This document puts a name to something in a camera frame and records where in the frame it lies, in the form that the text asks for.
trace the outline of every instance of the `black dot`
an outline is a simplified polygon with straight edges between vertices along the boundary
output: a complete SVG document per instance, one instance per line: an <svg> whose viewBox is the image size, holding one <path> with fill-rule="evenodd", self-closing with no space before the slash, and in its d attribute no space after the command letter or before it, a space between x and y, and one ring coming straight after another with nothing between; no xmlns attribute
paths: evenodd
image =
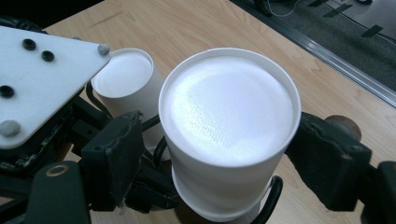
<svg viewBox="0 0 396 224"><path fill-rule="evenodd" d="M22 45L25 49L34 50L35 49L35 41L32 39L24 39L22 41Z"/></svg>
<svg viewBox="0 0 396 224"><path fill-rule="evenodd" d="M52 62L53 59L55 58L55 55L53 55L53 53L49 50L44 50L41 53L41 57L44 59L44 61L46 62Z"/></svg>
<svg viewBox="0 0 396 224"><path fill-rule="evenodd" d="M1 86L0 87L0 95L5 98L10 98L14 95L14 90L9 86Z"/></svg>

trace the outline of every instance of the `smaller white cup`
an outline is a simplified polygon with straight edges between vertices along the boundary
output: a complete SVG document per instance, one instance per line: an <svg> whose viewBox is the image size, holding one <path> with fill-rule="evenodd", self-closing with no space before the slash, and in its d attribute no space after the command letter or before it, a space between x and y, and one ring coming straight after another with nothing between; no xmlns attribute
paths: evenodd
<svg viewBox="0 0 396 224"><path fill-rule="evenodd" d="M158 115L163 82L164 78L145 51L119 49L111 52L110 62L92 79L92 87L114 118L140 110L144 122ZM146 148L152 152L163 135L161 123L143 132Z"/></svg>

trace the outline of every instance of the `wooden table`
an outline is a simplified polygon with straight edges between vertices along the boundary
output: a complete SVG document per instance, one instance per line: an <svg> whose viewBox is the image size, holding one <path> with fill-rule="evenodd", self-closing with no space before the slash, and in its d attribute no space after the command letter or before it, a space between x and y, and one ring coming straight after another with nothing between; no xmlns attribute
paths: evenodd
<svg viewBox="0 0 396 224"><path fill-rule="evenodd" d="M321 118L344 115L362 130L371 164L396 161L396 110L227 0L106 0L46 29L107 43L112 50L148 52L167 76L189 56L219 47L250 49L280 64L296 83L303 111ZM276 168L284 189L269 223L361 223L355 212L329 211L304 184L288 157ZM93 223L180 223L175 212L123 216L92 212Z"/></svg>

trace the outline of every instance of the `cup rim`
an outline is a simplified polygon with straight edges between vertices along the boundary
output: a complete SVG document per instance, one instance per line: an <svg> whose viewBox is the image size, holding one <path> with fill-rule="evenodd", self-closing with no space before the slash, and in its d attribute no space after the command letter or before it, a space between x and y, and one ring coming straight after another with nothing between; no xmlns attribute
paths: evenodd
<svg viewBox="0 0 396 224"><path fill-rule="evenodd" d="M257 52L251 51L251 50L247 50L247 49L236 49L236 48L217 48L217 49L208 49L206 51L194 54L192 56L190 56L189 58L187 58L186 60L184 60L182 63L180 63L170 74L169 76L166 78L165 82L163 83L163 87L161 89L160 92L160 97L159 97L159 116L160 118L163 118L163 104L164 104L164 98L165 95L169 89L169 87L172 85L175 77L177 77L177 75L182 72L184 70L185 67L188 67L189 65L198 62L202 59L205 58L209 58L209 57L216 57L216 56L234 56L234 57L249 57L249 59L256 59L256 60L265 60L267 63L271 64L275 69L277 69L279 71L279 74L281 74L281 76L283 76L283 80L284 82L287 81L287 84L289 85L289 87L287 88L288 90L288 94L290 97L293 97L292 104L293 104L293 110L296 111L295 113L293 113L292 115L292 125L290 126L290 132L289 135L285 138L285 141L278 147L277 150L273 150L271 153L269 153L264 159L260 160L260 161L255 161L252 163L248 163L248 164L242 164L242 165L238 165L238 167L248 167L248 166L254 166L257 165L263 161L266 161L270 158L273 158L277 153L279 153L282 149L286 150L287 145L289 144L289 142L291 141L291 139L293 138L293 136L295 135L295 133L297 132L298 126L300 124L300 118L301 118L301 100L300 100L300 95L299 92L297 90L297 87L295 86L294 82L292 81L291 77L289 76L289 74L282 68L280 67L280 65L278 65L277 63L275 63L274 61L272 61L271 59L269 59L268 57L265 57L264 55L261 55ZM165 136L167 136L167 138L172 141L173 144L176 145L176 147L178 147L180 149L180 151L185 154L186 156L188 156L189 158L192 158L193 160L199 161L203 164L208 164L211 166L216 166L216 167L224 167L224 168L231 168L233 166L228 165L228 164L215 164L214 162L210 162L210 161L204 161L201 160L200 158L193 158L190 154L188 154L185 150L183 150L182 146L180 145L179 142L177 141L173 141L170 137L169 137L169 129L171 127L169 127L169 125L166 123L166 121L164 121L164 119L162 119L162 125L163 125L163 129L165 132Z"/></svg>
<svg viewBox="0 0 396 224"><path fill-rule="evenodd" d="M145 52L144 50L142 50L142 49L134 49L134 48L127 48L127 49L117 49L117 50L111 51L111 52L110 52L111 59L110 59L110 61L108 62L108 64L110 64L112 60L116 59L117 56L119 56L119 55L124 55L124 54L127 54L127 53L140 53L140 54L142 54L146 59L148 59L149 63L151 64L151 69L150 69L149 78L147 79L147 81L146 81L146 82L144 83L144 85L143 85L143 86L145 86L145 85L149 82L149 80L151 79L151 77L152 77L152 75L153 75L153 73L154 73L154 61L152 60L151 56L150 56L147 52ZM98 94L100 94L100 95L103 96L103 97L109 98L109 99L116 99L116 98L126 97L126 96L128 96L128 95L134 93L134 92L128 92L128 93L125 93L125 94L120 95L120 96L111 96L111 95L106 94L105 92L102 92L100 89L98 90L98 88L95 88L95 87L96 87L96 85L95 85L95 80L98 78L97 75L98 75L105 67L103 67L103 68L91 79L92 87L93 87L93 89L94 89Z"/></svg>

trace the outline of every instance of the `styrofoam cup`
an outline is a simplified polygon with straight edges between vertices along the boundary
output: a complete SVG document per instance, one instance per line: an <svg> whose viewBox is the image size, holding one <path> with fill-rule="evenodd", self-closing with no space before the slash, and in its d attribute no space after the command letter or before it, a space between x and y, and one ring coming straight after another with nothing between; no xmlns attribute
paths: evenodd
<svg viewBox="0 0 396 224"><path fill-rule="evenodd" d="M290 76L270 59L211 49L172 71L159 114L179 195L202 217L228 221L263 198L301 105Z"/></svg>
<svg viewBox="0 0 396 224"><path fill-rule="evenodd" d="M111 52L110 62L92 79L92 87L113 117L140 110L144 122L158 115L163 82L164 78L145 51L119 49ZM145 131L146 148L155 149L163 135L161 123Z"/></svg>

